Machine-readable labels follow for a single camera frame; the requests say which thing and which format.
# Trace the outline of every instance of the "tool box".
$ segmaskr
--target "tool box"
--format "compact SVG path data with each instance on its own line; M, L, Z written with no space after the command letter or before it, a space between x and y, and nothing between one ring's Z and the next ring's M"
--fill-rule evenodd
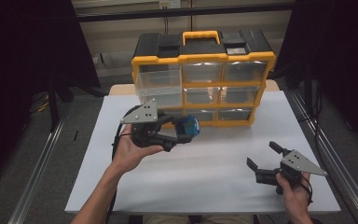
M132 78L142 104L195 116L201 126L251 125L276 56L260 30L139 37Z

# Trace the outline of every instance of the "yellow handle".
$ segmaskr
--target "yellow handle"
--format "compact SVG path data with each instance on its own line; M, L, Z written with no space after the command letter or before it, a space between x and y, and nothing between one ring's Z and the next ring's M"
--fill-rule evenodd
M186 44L186 39L196 38L215 38L216 43L220 44L219 34L217 33L217 31L193 31L183 32L183 45Z

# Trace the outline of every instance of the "white table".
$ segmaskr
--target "white table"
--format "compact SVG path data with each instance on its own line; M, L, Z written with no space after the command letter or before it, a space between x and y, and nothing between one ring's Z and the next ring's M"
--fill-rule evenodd
M106 96L65 211L78 212L111 159L120 118L139 100ZM255 183L246 165L279 167L269 141L317 161L282 91L265 91L251 127L206 128L189 144L143 159L118 185L114 211L126 214L262 214L284 211L275 187ZM310 212L339 211L325 177L312 175Z

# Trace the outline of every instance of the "person's arm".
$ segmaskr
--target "person's arm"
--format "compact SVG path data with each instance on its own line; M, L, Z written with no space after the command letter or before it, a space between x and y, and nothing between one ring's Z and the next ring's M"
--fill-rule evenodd
M130 125L126 125L121 134L128 133L131 133ZM162 150L161 146L139 148L133 144L130 135L121 136L112 163L71 223L103 223L120 178L137 167L144 157Z
M304 173L303 176L310 180L310 174ZM289 220L294 224L312 223L308 213L308 193L300 186L291 188L289 182L279 173L277 173L276 178L283 189L284 207ZM305 187L309 187L305 179L302 179L301 183Z

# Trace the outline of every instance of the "white wall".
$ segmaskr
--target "white wall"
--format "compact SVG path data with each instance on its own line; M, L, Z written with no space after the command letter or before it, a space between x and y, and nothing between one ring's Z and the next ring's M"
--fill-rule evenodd
M283 0L193 0L193 7L222 7L251 4L287 2ZM125 12L158 9L153 0L73 0L77 14L100 12ZM182 0L182 7L189 7L190 0ZM235 32L241 29L259 28L279 54L291 11L252 12L193 17L193 30L218 30ZM169 33L178 34L190 30L190 17L168 18ZM139 19L124 21L97 21L81 23L91 54L134 51L138 37L143 33L164 33L164 20Z

